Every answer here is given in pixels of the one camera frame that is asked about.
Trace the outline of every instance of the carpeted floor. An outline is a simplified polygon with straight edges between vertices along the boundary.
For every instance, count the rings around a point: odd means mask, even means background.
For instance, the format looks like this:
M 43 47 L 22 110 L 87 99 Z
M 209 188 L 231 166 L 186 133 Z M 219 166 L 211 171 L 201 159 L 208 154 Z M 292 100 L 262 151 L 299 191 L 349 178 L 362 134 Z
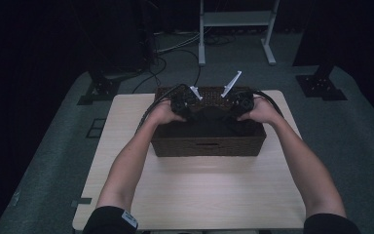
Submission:
M 355 80 L 339 68 L 331 80 L 348 100 L 323 101 L 306 98 L 295 76 L 313 74 L 316 67 L 292 67 L 301 34 L 274 34 L 272 51 L 278 64 L 265 58 L 260 35 L 237 36 L 224 46 L 206 47 L 206 66 L 201 68 L 200 86 L 224 86 L 243 72 L 238 85 L 283 92 L 302 138 L 318 154 L 332 173 L 344 199 L 348 216 L 362 233 L 374 234 L 374 109 L 360 93 Z M 160 47 L 186 40 L 184 36 L 161 35 Z M 197 54 L 197 44 L 183 48 Z M 157 59 L 151 70 L 159 81 L 149 79 L 135 92 L 154 93 L 162 86 L 192 85 L 199 72 L 196 58 L 183 51 Z M 119 94 L 130 94 L 145 78 L 121 83 Z M 96 151 L 98 138 L 87 137 L 97 118 L 106 118 L 111 101 L 77 105 L 91 78 L 77 78 L 49 127 L 24 178 L 18 194 L 0 220 L 0 233 L 71 233 L 74 201 L 81 197 Z M 274 233 L 301 233 L 300 230 L 274 230 Z

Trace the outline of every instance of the white metal stand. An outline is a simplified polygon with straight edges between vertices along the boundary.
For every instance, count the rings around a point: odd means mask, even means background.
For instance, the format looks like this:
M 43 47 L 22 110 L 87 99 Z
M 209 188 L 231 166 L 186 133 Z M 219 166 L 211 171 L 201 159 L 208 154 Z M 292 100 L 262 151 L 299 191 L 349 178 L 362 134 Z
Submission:
M 205 27 L 207 26 L 247 26 L 267 25 L 266 38 L 261 39 L 263 49 L 270 65 L 275 65 L 276 60 L 270 49 L 270 39 L 275 24 L 280 0 L 275 0 L 272 11 L 259 12 L 214 12 L 205 13 L 204 0 L 200 2 L 200 43 L 199 65 L 206 64 L 205 54 Z

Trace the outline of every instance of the hand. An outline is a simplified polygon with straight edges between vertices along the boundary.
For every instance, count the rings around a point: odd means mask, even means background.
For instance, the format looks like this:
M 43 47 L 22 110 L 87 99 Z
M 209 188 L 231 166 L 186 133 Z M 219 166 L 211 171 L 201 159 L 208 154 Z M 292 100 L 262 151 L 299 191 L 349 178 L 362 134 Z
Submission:
M 238 121 L 252 119 L 259 123 L 272 124 L 280 117 L 276 109 L 268 101 L 262 97 L 256 97 L 253 109 L 239 117 Z
M 159 125 L 167 124 L 171 121 L 186 121 L 184 118 L 174 114 L 174 112 L 171 111 L 169 100 L 164 100 L 157 104 L 153 111 L 151 111 L 148 119 L 156 121 L 156 123 Z

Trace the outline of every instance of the dark brown box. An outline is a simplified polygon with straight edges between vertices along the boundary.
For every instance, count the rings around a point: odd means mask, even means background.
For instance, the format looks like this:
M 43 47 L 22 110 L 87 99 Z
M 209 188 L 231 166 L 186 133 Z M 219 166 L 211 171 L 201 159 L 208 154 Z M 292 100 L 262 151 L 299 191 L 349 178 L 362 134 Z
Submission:
M 156 99 L 163 95 L 169 88 L 158 88 Z M 190 106 L 193 112 L 205 107 L 217 107 L 229 110 L 232 104 L 222 98 L 223 87 L 200 87 L 199 92 L 203 100 Z M 169 127 L 174 128 L 184 123 L 170 123 L 170 125 L 159 126 L 151 140 L 156 155 L 159 157 L 181 157 L 181 156 L 257 156 L 266 138 L 263 125 L 248 120 L 251 125 L 251 133 L 247 136 L 166 136 Z

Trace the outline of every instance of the black sleeve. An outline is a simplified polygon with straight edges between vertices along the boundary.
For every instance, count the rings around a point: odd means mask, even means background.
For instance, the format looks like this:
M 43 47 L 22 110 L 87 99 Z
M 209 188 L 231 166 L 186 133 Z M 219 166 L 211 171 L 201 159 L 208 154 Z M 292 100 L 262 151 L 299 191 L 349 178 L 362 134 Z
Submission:
M 336 214 L 314 214 L 305 221 L 304 234 L 360 234 L 356 225 Z
M 93 211 L 83 234 L 134 234 L 138 223 L 130 213 L 117 207 L 100 207 Z

